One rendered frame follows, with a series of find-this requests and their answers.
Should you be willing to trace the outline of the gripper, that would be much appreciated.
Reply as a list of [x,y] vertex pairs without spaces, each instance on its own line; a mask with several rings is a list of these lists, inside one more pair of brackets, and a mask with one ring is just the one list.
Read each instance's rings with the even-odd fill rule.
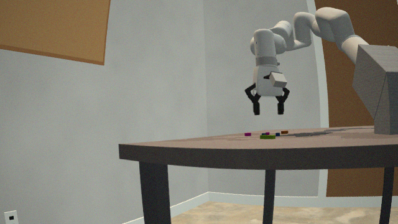
[[[252,85],[245,89],[248,98],[253,103],[254,115],[260,115],[260,106],[258,100],[260,97],[276,97],[278,100],[277,109],[278,114],[284,114],[284,102],[287,99],[290,91],[285,88],[278,88],[272,86],[269,79],[265,79],[264,76],[270,75],[270,72],[279,72],[280,70],[277,65],[264,64],[254,67]],[[253,95],[251,94],[251,90]],[[282,93],[284,92],[284,96]],[[271,96],[261,96],[261,95],[271,95]]]

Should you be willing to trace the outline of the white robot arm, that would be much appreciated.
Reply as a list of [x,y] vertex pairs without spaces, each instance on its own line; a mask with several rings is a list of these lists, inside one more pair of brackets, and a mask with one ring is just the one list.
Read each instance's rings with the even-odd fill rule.
[[[312,43],[310,28],[316,36],[336,42],[339,50],[344,52],[354,64],[356,64],[358,44],[369,45],[360,36],[355,35],[346,11],[323,7],[318,9],[315,15],[307,12],[298,12],[294,15],[295,40],[292,26],[287,21],[280,21],[271,29],[256,30],[250,42],[251,52],[256,56],[256,66],[264,64],[278,66],[280,62],[276,59],[277,54],[310,46]],[[274,87],[285,88],[287,84],[283,73],[270,72],[270,75],[264,78],[270,79]]]

